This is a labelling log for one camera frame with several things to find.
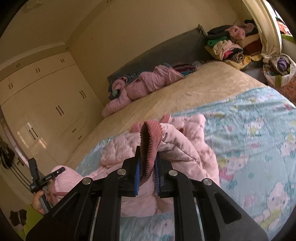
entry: fabric basket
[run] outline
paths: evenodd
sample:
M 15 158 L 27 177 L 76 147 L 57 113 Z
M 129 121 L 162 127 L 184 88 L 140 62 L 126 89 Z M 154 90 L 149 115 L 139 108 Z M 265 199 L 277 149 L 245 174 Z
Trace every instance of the fabric basket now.
M 268 71 L 263 68 L 264 75 L 267 79 L 268 85 L 274 89 L 276 89 L 279 93 L 289 99 L 291 102 L 296 102 L 296 64 L 295 62 L 288 56 L 290 60 L 290 73 L 286 75 L 276 75 L 272 76 L 268 74 Z

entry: silver screw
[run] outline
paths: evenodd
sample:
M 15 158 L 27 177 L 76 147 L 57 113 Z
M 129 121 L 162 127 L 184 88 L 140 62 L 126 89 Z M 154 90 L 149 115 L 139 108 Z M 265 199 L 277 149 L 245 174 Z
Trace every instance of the silver screw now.
M 124 174 L 126 174 L 126 170 L 125 170 L 125 169 L 119 169 L 119 170 L 117 171 L 117 174 L 118 174 L 118 175 L 124 175 Z
M 213 181 L 212 181 L 211 179 L 208 179 L 208 178 L 204 179 L 203 182 L 204 182 L 204 184 L 207 185 L 207 186 L 211 186 L 212 183 L 213 183 Z
M 176 175 L 178 175 L 178 172 L 177 172 L 176 170 L 170 170 L 168 173 L 169 173 L 169 175 L 171 175 L 171 176 L 176 176 Z
M 91 179 L 90 179 L 89 177 L 86 177 L 86 178 L 84 178 L 84 179 L 82 180 L 82 183 L 83 183 L 84 185 L 88 185 L 88 184 L 91 183 Z

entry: hand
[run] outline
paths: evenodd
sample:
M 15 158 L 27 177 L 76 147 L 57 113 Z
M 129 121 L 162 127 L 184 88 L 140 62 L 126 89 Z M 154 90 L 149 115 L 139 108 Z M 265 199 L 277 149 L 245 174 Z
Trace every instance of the hand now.
M 34 197 L 33 197 L 33 201 L 32 201 L 32 207 L 40 212 L 42 215 L 45 214 L 45 211 L 44 209 L 42 208 L 41 206 L 41 202 L 40 202 L 40 198 L 43 196 L 44 194 L 44 191 L 43 190 L 40 190 L 38 192 L 35 193 Z M 50 196 L 50 192 L 46 192 L 46 200 L 51 203 L 52 202 L 52 198 Z

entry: bag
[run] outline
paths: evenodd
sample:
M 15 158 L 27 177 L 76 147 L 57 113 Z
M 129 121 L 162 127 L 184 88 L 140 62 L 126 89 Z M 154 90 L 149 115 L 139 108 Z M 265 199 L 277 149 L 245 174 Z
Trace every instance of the bag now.
M 8 147 L 7 143 L 0 141 L 0 159 L 6 169 L 11 168 L 14 157 L 14 151 Z
M 289 99 L 289 101 L 296 102 L 296 64 L 288 55 L 281 55 L 286 56 L 289 59 L 290 73 L 286 75 L 278 74 L 272 76 L 269 74 L 266 66 L 264 66 L 264 75 L 270 87 L 276 89 L 279 93 Z

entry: beige mattress cover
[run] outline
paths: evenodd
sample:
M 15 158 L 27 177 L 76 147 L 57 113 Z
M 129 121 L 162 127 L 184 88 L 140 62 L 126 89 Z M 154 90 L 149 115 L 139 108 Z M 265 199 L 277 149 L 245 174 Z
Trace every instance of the beige mattress cover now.
M 224 62 L 204 64 L 185 79 L 138 99 L 105 118 L 77 147 L 66 165 L 75 169 L 101 140 L 123 133 L 137 121 L 160 119 L 165 113 L 202 106 L 263 86 Z

